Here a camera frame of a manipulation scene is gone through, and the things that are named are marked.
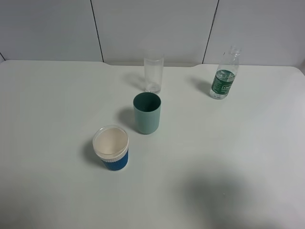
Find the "cup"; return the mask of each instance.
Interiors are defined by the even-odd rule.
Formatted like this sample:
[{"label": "cup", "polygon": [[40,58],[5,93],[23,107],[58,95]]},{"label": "cup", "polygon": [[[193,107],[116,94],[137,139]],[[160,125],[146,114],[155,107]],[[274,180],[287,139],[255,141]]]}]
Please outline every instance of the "cup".
[{"label": "cup", "polygon": [[116,125],[108,125],[96,132],[92,140],[96,155],[112,171],[125,167],[128,162],[127,133]]},{"label": "cup", "polygon": [[143,92],[133,99],[134,119],[138,130],[149,135],[158,129],[161,99],[154,93]]},{"label": "cup", "polygon": [[159,50],[147,50],[144,57],[145,91],[158,94],[161,91],[164,54]]}]

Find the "white wall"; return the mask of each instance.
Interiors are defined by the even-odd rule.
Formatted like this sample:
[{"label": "white wall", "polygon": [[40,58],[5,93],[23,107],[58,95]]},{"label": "white wall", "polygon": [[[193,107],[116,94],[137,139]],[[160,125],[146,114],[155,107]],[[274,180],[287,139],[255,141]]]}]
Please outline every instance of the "white wall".
[{"label": "white wall", "polygon": [[231,44],[242,64],[300,66],[305,61],[304,0],[220,0],[204,63]]},{"label": "white wall", "polygon": [[166,62],[202,63],[217,0],[93,0],[104,60],[142,62],[161,49]]},{"label": "white wall", "polygon": [[6,59],[102,61],[89,0],[1,0]]}]

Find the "white table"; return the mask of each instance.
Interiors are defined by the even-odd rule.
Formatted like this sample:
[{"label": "white table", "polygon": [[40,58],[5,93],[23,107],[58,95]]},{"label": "white table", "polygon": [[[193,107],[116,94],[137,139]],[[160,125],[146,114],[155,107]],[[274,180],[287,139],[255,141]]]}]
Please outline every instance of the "white table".
[{"label": "white table", "polygon": [[[304,75],[241,66],[217,101],[216,68],[165,67],[159,129],[141,135],[143,67],[0,64],[0,228],[305,228]],[[109,124],[130,138],[118,172],[92,148]]]}]

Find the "green bottle label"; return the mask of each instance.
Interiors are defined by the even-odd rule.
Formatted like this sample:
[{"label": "green bottle label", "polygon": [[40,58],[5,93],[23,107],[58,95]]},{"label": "green bottle label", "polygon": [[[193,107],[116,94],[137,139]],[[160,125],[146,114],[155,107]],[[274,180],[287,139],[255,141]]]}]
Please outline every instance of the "green bottle label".
[{"label": "green bottle label", "polygon": [[[232,79],[233,78],[233,80],[227,82],[227,81],[220,80],[219,78],[221,78],[221,79],[229,79],[229,78]],[[213,84],[212,84],[212,90],[217,94],[228,94],[229,90],[233,84],[234,78],[235,78],[235,75],[228,70],[217,71]]]}]

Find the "water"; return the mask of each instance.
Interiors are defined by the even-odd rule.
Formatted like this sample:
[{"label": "water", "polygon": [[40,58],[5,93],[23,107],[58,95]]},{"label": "water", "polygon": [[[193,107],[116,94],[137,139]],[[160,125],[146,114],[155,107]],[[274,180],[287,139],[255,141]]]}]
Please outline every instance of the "water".
[{"label": "water", "polygon": [[157,83],[148,83],[145,87],[145,91],[158,94],[161,91],[161,86]]},{"label": "water", "polygon": [[158,94],[161,91],[163,60],[144,59],[145,91]]},{"label": "water", "polygon": [[[230,74],[227,73],[223,73],[222,70],[219,70],[216,72],[216,76],[219,80],[224,81],[224,82],[232,82],[235,79],[235,75],[231,72],[229,72]],[[225,97],[227,97],[229,91],[227,92],[227,94],[217,94],[216,92],[214,92],[212,89],[210,89],[210,96],[213,99],[224,99]]]}]

